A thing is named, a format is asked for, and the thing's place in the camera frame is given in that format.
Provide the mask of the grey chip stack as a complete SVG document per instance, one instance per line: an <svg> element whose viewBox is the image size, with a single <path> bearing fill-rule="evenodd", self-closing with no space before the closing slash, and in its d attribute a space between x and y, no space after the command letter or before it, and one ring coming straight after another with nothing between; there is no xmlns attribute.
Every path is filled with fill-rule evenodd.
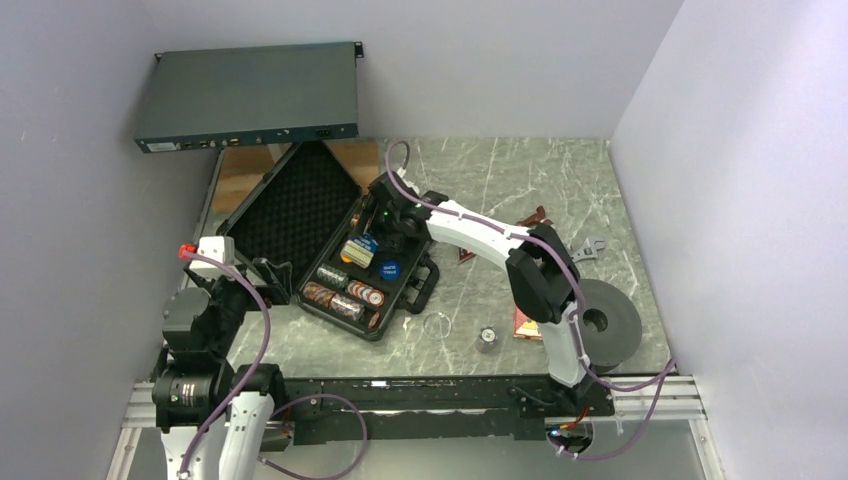
<svg viewBox="0 0 848 480"><path fill-rule="evenodd" d="M474 347L479 353L486 354L496 348L497 342L498 335L495 329L493 327L483 327L475 339Z"/></svg>

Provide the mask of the blue white card deck box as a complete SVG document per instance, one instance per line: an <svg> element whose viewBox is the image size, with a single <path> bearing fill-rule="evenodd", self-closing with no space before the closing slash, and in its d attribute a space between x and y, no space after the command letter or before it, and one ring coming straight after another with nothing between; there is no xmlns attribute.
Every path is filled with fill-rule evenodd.
<svg viewBox="0 0 848 480"><path fill-rule="evenodd" d="M368 268L378 251L378 243L368 235L347 239L340 250L340 258L360 268Z"/></svg>

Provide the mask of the red card deck box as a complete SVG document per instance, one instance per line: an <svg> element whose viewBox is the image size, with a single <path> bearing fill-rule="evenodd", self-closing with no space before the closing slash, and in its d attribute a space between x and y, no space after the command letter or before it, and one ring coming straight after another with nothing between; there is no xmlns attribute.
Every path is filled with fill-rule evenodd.
<svg viewBox="0 0 848 480"><path fill-rule="evenodd" d="M513 311L513 337L526 340L541 340L538 325L525 315L518 307Z"/></svg>

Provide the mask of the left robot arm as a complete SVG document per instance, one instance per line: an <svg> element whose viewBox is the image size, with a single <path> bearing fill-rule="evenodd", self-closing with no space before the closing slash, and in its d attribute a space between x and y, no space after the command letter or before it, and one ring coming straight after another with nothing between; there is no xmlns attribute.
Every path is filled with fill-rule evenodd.
<svg viewBox="0 0 848 480"><path fill-rule="evenodd" d="M292 266L255 258L235 270L257 273L261 285L190 272L193 286L164 306L151 399L170 479L252 478L266 425L287 406L278 365L256 359L234 368L227 354L248 311L290 302Z"/></svg>

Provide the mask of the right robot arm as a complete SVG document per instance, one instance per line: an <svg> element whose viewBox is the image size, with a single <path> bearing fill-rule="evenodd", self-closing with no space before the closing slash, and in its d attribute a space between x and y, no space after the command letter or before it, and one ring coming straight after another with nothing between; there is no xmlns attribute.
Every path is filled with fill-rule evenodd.
<svg viewBox="0 0 848 480"><path fill-rule="evenodd" d="M582 380L590 359L578 327L588 301L578 269L551 226L496 221L438 192L418 196L394 171L378 176L368 194L390 229L463 248L504 271L514 305L541 333L548 372L557 381L550 391L553 406L574 415L588 404Z"/></svg>

